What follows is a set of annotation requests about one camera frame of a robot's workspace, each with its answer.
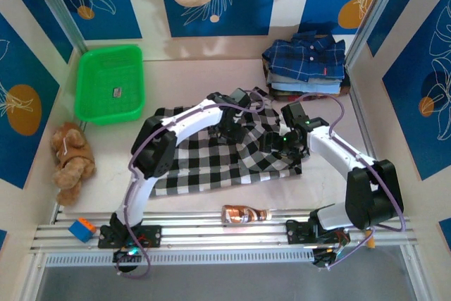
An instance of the bottle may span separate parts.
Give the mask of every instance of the bottle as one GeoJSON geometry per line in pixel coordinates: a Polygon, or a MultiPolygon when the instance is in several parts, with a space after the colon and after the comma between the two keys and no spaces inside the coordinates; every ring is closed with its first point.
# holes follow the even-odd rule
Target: bottle
{"type": "Polygon", "coordinates": [[[248,223],[271,220],[271,212],[267,209],[255,209],[248,206],[224,205],[221,212],[223,223],[248,223]]]}

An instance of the blue plaid shirt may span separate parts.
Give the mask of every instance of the blue plaid shirt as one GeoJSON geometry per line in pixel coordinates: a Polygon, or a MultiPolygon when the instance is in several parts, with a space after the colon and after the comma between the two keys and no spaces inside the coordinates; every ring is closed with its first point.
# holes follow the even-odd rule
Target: blue plaid shirt
{"type": "Polygon", "coordinates": [[[293,35],[290,42],[276,40],[263,54],[268,69],[296,80],[309,78],[342,80],[345,77],[345,41],[335,42],[332,35],[315,38],[316,32],[293,35]]]}

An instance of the red and blue toy block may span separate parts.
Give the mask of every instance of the red and blue toy block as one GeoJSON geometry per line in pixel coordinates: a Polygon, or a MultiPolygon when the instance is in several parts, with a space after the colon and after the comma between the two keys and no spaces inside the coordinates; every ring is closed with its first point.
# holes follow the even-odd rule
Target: red and blue toy block
{"type": "Polygon", "coordinates": [[[84,218],[72,224],[69,231],[80,241],[87,242],[97,232],[96,226],[84,218]]]}

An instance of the gray floor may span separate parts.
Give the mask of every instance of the gray floor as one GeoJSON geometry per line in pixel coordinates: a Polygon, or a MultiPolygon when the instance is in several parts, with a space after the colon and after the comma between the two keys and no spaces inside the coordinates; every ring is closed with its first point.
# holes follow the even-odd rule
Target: gray floor
{"type": "Polygon", "coordinates": [[[153,266],[134,281],[113,267],[48,268],[39,301],[415,300],[397,247],[358,250],[331,271],[311,264],[153,266]]]}

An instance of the green plastic basket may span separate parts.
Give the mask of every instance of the green plastic basket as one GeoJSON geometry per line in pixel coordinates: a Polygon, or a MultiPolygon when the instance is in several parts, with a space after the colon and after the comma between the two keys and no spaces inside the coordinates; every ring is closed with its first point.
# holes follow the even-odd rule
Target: green plastic basket
{"type": "Polygon", "coordinates": [[[144,102],[138,46],[107,47],[82,55],[75,95],[75,114],[81,121],[106,125],[137,120],[144,102]]]}

